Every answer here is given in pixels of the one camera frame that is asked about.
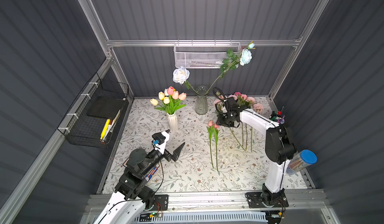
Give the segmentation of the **pink carnation stem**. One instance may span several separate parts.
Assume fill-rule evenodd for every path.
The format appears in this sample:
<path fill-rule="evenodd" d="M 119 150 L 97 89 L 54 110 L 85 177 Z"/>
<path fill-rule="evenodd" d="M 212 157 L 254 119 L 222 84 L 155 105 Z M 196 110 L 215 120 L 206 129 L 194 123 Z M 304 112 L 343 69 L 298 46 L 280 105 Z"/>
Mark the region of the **pink carnation stem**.
<path fill-rule="evenodd" d="M 230 98 L 233 98 L 235 101 L 238 100 L 238 97 L 235 94 L 232 94 L 232 95 L 228 96 L 228 99 L 230 99 Z"/>

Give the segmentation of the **hot pink rose stem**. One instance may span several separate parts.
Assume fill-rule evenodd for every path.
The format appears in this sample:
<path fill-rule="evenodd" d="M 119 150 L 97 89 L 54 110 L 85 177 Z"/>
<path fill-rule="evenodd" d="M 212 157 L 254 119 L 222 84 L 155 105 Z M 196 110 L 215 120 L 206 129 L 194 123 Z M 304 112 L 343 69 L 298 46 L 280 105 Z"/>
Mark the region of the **hot pink rose stem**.
<path fill-rule="evenodd" d="M 247 96 L 245 94 L 242 94 L 240 92 L 234 93 L 234 98 L 239 106 L 245 105 Z"/>

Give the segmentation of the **large pink rose stem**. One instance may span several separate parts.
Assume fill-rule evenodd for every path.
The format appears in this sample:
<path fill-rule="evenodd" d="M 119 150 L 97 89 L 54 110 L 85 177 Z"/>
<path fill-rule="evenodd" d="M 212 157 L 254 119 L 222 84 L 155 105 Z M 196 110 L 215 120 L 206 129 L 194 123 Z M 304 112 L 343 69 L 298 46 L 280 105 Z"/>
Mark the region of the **large pink rose stem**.
<path fill-rule="evenodd" d="M 253 109 L 253 105 L 256 103 L 256 100 L 254 97 L 247 96 L 245 105 L 247 105 L 248 108 Z"/>

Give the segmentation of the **pale pink rose stem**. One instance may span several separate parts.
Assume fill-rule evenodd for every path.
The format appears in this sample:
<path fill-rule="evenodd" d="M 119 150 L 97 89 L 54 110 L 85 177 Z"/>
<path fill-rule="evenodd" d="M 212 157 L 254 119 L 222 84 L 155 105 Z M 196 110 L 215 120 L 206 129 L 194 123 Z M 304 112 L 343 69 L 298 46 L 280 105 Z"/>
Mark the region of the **pale pink rose stem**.
<path fill-rule="evenodd" d="M 253 105 L 253 110 L 261 115 L 264 110 L 264 106 L 261 103 L 256 103 Z M 253 131 L 253 128 L 251 128 L 251 152 L 253 151 Z"/>

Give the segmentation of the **pink peony stem with bud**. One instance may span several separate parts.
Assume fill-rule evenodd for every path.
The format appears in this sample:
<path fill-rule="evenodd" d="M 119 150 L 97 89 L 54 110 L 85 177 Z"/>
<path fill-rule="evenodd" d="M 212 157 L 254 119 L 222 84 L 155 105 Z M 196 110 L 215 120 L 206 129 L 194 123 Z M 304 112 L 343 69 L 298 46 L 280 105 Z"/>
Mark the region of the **pink peony stem with bud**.
<path fill-rule="evenodd" d="M 216 111 L 217 111 L 218 113 L 219 113 L 219 112 L 226 113 L 227 110 L 226 110 L 226 108 L 225 108 L 225 105 L 224 105 L 224 103 L 223 103 L 220 99 L 223 99 L 223 100 L 224 100 L 223 95 L 221 95 L 219 99 L 216 99 L 216 100 L 214 101 L 214 107 L 216 108 Z"/>

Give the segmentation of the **single pink tulip stem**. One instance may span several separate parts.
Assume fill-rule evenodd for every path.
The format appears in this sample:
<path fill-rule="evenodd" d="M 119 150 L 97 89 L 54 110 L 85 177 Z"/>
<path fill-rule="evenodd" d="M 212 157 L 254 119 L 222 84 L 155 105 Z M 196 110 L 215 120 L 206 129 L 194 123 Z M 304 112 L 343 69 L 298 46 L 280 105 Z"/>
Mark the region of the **single pink tulip stem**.
<path fill-rule="evenodd" d="M 213 135 L 213 128 L 214 128 L 213 120 L 210 120 L 210 121 L 208 122 L 207 131 L 208 131 L 208 137 L 209 137 L 210 156 L 211 156 L 211 164 L 212 164 L 212 168 L 214 168 L 214 161 L 213 161 L 213 154 L 212 154 L 212 135 Z"/>

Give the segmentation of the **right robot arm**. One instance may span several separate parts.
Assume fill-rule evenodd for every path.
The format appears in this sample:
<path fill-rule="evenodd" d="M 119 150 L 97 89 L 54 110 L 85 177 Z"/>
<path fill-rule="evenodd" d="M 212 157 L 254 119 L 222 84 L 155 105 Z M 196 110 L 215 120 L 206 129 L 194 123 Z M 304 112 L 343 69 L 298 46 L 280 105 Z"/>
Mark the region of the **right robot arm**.
<path fill-rule="evenodd" d="M 218 99 L 225 108 L 225 112 L 217 109 L 219 126 L 235 127 L 236 123 L 245 123 L 265 135 L 265 154 L 269 159 L 269 169 L 262 187 L 262 203 L 266 207 L 280 204 L 285 208 L 284 178 L 290 160 L 297 151 L 290 143 L 287 129 L 246 105 L 238 105 L 233 97 Z"/>

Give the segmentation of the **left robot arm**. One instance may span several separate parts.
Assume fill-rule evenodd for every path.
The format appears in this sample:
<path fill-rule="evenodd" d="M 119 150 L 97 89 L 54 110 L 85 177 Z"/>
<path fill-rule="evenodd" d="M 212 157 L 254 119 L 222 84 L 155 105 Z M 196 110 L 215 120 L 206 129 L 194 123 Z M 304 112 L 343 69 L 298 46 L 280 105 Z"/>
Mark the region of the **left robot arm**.
<path fill-rule="evenodd" d="M 156 191 L 147 186 L 162 160 L 177 161 L 185 146 L 182 143 L 173 153 L 167 149 L 170 130 L 152 135 L 153 149 L 133 150 L 125 162 L 125 170 L 120 177 L 114 192 L 95 224 L 130 224 L 145 210 L 150 210 L 155 202 Z"/>

